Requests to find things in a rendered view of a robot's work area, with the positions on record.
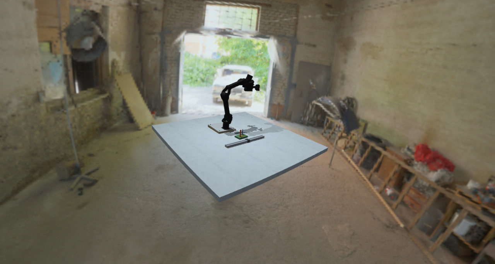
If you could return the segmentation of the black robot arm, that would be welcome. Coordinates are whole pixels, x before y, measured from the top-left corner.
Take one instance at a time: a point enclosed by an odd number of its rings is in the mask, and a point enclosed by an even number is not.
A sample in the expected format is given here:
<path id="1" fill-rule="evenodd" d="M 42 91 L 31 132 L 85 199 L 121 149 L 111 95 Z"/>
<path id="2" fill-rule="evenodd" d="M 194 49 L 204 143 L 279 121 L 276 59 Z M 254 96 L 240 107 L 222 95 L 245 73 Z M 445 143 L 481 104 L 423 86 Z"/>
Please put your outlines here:
<path id="1" fill-rule="evenodd" d="M 230 111 L 229 111 L 229 104 L 228 104 L 228 99 L 229 99 L 229 96 L 230 96 L 230 90 L 234 87 L 237 87 L 239 85 L 242 85 L 242 87 L 249 87 L 250 86 L 250 83 L 252 85 L 254 85 L 254 80 L 252 80 L 253 76 L 251 75 L 247 75 L 246 78 L 240 78 L 237 80 L 237 82 L 234 82 L 230 85 L 227 85 L 224 90 L 222 90 L 220 96 L 221 96 L 221 99 L 223 100 L 224 102 L 224 111 L 225 111 L 225 114 L 224 114 L 224 118 L 222 119 L 222 123 L 223 123 L 223 126 L 221 127 L 222 129 L 224 130 L 227 130 L 227 129 L 230 129 L 229 128 L 229 124 L 231 123 L 232 119 L 233 119 L 233 116 L 232 114 L 230 114 Z M 227 93 L 225 91 L 228 91 Z"/>

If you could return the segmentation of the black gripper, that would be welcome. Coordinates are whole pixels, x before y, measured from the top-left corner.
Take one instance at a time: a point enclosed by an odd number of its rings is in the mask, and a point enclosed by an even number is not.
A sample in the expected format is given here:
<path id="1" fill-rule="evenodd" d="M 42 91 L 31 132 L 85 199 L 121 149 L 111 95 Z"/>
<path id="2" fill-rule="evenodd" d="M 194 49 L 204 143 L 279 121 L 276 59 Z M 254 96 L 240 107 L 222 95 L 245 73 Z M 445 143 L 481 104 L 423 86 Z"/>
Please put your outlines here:
<path id="1" fill-rule="evenodd" d="M 244 88 L 244 91 L 253 91 L 253 88 L 255 88 L 256 91 L 260 91 L 260 85 L 253 86 L 251 83 L 248 88 L 247 87 Z"/>

